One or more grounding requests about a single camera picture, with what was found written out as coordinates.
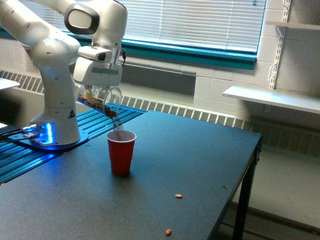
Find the cable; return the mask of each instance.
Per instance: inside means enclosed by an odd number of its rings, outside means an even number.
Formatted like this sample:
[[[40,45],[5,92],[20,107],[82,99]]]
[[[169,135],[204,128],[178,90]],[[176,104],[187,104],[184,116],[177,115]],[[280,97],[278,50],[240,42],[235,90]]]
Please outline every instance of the cable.
[[[0,140],[3,139],[3,138],[8,138],[12,135],[16,135],[16,134],[22,134],[23,131],[22,130],[18,130],[18,131],[12,131],[12,132],[8,132],[8,133],[4,133],[4,134],[1,134],[0,135]]]
[[[125,63],[126,63],[126,50],[124,48],[121,49],[122,52],[122,57],[123,57],[123,63],[122,63],[122,67],[124,67]]]
[[[14,143],[14,142],[18,142],[18,141],[22,141],[22,140],[30,140],[30,139],[36,139],[38,138],[39,135],[34,135],[31,137],[24,137],[24,138],[18,138],[18,139],[7,139],[7,140],[0,140],[0,143]]]

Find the table leg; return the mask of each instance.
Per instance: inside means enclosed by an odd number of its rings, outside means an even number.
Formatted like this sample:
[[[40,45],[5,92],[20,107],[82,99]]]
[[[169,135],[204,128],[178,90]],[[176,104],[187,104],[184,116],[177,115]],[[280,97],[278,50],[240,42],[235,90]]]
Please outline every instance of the table leg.
[[[245,173],[245,176],[242,180],[232,240],[242,240],[259,152],[260,147],[257,147],[256,153],[253,156],[253,160],[251,161],[249,169]]]

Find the teal window frame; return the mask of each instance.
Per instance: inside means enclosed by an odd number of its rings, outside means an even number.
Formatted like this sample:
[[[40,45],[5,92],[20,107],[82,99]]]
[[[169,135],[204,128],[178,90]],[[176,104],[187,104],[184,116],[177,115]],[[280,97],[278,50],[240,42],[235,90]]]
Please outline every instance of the teal window frame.
[[[67,32],[77,39],[81,46],[91,44],[91,40]],[[0,37],[13,38],[10,33],[0,27]],[[227,68],[254,70],[257,61],[256,54],[244,52],[228,52],[213,49],[201,49],[177,45],[157,44],[124,39],[122,47],[127,55],[142,58],[157,58],[160,60],[178,61],[188,64],[212,65]]]

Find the window blind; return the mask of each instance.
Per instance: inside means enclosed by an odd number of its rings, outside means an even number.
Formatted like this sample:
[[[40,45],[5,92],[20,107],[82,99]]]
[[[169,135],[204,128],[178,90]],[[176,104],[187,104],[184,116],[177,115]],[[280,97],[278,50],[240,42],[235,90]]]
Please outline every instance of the window blind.
[[[66,31],[63,16],[20,0]],[[266,0],[118,0],[128,10],[125,39],[256,53]]]

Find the floor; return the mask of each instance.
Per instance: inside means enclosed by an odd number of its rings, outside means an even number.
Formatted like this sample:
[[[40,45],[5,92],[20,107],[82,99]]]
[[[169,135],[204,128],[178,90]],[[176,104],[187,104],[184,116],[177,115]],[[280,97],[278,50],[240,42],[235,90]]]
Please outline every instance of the floor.
[[[320,159],[316,157],[262,146],[249,206],[295,221],[301,229],[249,214],[243,240],[320,240],[319,173]],[[229,207],[218,240],[232,239],[235,216],[236,209]],[[313,234],[307,232],[308,225],[315,227]]]

